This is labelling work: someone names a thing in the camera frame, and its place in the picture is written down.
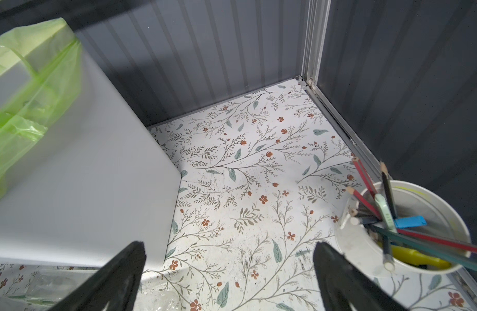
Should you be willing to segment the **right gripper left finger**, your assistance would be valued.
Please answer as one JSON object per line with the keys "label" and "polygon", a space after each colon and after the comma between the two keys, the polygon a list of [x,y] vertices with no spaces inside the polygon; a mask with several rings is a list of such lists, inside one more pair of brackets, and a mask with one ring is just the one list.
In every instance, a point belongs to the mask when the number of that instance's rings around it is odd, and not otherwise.
{"label": "right gripper left finger", "polygon": [[134,241],[50,310],[133,310],[146,262]]}

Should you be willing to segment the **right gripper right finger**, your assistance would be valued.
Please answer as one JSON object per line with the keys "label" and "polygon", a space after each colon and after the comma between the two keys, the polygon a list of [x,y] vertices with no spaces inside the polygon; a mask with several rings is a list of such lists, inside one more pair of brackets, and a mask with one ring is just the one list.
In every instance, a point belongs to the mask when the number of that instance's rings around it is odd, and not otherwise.
{"label": "right gripper right finger", "polygon": [[325,310],[405,310],[330,244],[316,244],[313,263]]}

